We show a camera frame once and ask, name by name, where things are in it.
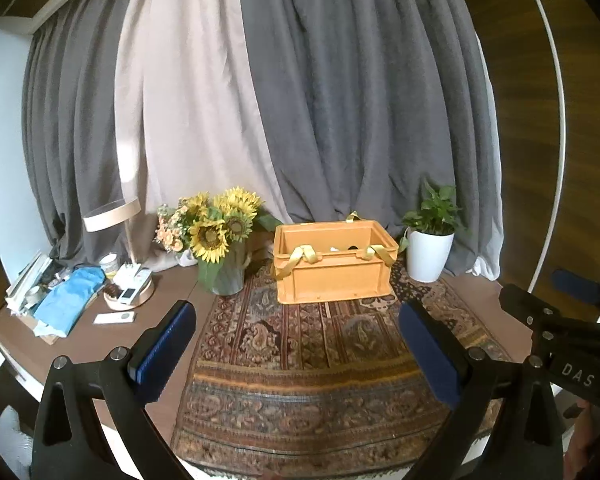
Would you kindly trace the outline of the pink flower bunch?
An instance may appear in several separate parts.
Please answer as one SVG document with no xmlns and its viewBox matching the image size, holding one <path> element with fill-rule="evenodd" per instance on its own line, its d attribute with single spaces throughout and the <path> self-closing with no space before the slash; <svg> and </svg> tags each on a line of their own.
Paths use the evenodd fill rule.
<svg viewBox="0 0 600 480">
<path fill-rule="evenodd" d="M 166 252 L 179 254 L 188 248 L 185 235 L 188 233 L 185 225 L 185 214 L 181 208 L 161 205 L 157 210 L 158 224 L 155 241 Z"/>
</svg>

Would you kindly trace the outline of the beige curtain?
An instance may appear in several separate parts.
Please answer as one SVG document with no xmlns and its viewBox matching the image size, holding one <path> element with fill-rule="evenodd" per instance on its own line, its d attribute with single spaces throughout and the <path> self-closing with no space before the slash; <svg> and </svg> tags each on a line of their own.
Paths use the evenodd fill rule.
<svg viewBox="0 0 600 480">
<path fill-rule="evenodd" d="M 114 132 L 136 258 L 177 266 L 155 242 L 156 212 L 239 185 L 291 218 L 252 81 L 240 0 L 129 0 L 114 76 Z"/>
</svg>

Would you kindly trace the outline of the green leafy plant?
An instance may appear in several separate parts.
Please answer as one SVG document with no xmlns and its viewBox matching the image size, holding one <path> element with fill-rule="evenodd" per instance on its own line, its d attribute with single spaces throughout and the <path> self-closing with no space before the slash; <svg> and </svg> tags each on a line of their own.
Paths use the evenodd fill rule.
<svg viewBox="0 0 600 480">
<path fill-rule="evenodd" d="M 460 218 L 462 208 L 455 203 L 454 185 L 434 188 L 425 180 L 424 190 L 426 196 L 420 202 L 419 208 L 407 211 L 402 217 L 404 231 L 399 242 L 399 252 L 404 252 L 408 247 L 408 236 L 411 233 L 447 236 L 466 229 Z"/>
</svg>

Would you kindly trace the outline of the Mickey Mouse plush toy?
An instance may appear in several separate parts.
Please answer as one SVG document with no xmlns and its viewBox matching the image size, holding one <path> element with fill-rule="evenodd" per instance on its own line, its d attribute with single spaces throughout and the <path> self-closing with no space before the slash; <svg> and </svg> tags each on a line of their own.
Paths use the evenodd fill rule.
<svg viewBox="0 0 600 480">
<path fill-rule="evenodd" d="M 352 245 L 349 247 L 329 247 L 330 252 L 350 252 L 351 250 L 358 250 L 358 246 Z"/>
</svg>

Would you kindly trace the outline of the orange plastic crate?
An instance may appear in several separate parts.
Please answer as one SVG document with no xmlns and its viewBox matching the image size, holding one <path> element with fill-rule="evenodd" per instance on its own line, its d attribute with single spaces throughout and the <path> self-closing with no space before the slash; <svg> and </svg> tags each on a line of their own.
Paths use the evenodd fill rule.
<svg viewBox="0 0 600 480">
<path fill-rule="evenodd" d="M 350 252 L 329 247 L 358 246 Z M 275 230 L 272 274 L 280 304 L 385 296 L 398 243 L 375 220 L 283 224 Z"/>
</svg>

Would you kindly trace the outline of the grey ribbed vase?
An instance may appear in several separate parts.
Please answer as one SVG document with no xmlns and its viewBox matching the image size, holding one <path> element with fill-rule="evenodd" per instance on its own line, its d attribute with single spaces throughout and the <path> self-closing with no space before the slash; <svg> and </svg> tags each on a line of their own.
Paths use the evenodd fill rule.
<svg viewBox="0 0 600 480">
<path fill-rule="evenodd" d="M 244 288 L 245 272 L 250 261 L 251 254 L 246 243 L 233 243 L 219 263 L 198 261 L 199 281 L 216 296 L 236 295 Z"/>
</svg>

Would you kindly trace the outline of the white ribbed plant pot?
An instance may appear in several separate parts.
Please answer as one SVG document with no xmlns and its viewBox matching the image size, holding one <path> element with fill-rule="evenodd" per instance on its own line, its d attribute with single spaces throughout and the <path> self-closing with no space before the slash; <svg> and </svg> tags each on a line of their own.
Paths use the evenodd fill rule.
<svg viewBox="0 0 600 480">
<path fill-rule="evenodd" d="M 407 229 L 406 266 L 410 278 L 433 283 L 448 261 L 455 234 L 436 235 Z"/>
</svg>

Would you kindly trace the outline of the white remote control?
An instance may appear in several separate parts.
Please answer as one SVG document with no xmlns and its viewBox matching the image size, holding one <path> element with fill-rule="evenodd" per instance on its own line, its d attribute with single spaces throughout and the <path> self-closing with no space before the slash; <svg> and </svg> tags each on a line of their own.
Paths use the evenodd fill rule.
<svg viewBox="0 0 600 480">
<path fill-rule="evenodd" d="M 135 321 L 135 313 L 132 311 L 99 313 L 95 316 L 94 325 L 118 325 L 131 324 Z"/>
</svg>

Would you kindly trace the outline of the sunflower bouquet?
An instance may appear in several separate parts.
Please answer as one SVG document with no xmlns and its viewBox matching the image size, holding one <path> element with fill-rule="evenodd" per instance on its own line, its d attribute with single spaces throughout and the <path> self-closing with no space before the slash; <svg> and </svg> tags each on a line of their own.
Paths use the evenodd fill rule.
<svg viewBox="0 0 600 480">
<path fill-rule="evenodd" d="M 185 214 L 188 250 L 197 260 L 219 263 L 230 245 L 245 242 L 257 232 L 272 232 L 282 224 L 265 208 L 255 192 L 234 186 L 212 196 L 205 192 L 182 197 L 178 206 Z"/>
</svg>

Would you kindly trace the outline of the blue cloth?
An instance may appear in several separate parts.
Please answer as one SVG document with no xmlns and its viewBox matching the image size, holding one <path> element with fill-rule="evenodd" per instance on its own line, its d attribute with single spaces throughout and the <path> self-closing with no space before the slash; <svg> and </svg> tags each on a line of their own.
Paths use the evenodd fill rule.
<svg viewBox="0 0 600 480">
<path fill-rule="evenodd" d="M 51 290 L 35 309 L 35 336 L 66 338 L 105 280 L 106 275 L 99 266 L 74 270 L 70 278 Z"/>
</svg>

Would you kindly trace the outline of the patterned oriental rug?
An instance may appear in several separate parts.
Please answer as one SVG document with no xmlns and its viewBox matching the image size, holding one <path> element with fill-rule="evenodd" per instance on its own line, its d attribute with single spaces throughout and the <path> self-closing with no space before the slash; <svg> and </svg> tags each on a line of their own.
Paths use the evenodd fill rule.
<svg viewBox="0 0 600 480">
<path fill-rule="evenodd" d="M 386 296 L 280 304 L 268 269 L 215 300 L 197 337 L 172 450 L 209 474 L 356 478 L 419 459 L 448 408 L 404 342 L 401 304 L 419 300 L 466 347 L 507 353 L 445 282 L 403 264 Z"/>
</svg>

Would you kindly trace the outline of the white table lamp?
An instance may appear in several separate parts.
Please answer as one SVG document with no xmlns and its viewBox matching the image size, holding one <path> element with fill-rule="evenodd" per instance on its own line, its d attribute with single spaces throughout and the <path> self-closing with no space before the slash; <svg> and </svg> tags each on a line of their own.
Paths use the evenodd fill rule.
<svg viewBox="0 0 600 480">
<path fill-rule="evenodd" d="M 117 254 L 117 270 L 111 271 L 107 268 L 112 266 L 112 254 L 100 259 L 112 283 L 110 291 L 104 293 L 104 299 L 108 308 L 113 311 L 134 310 L 146 304 L 155 291 L 151 270 L 140 263 L 131 245 L 131 221 L 139 213 L 140 201 L 132 198 L 114 200 L 83 217 L 84 228 L 89 233 L 121 229 L 123 252 Z"/>
</svg>

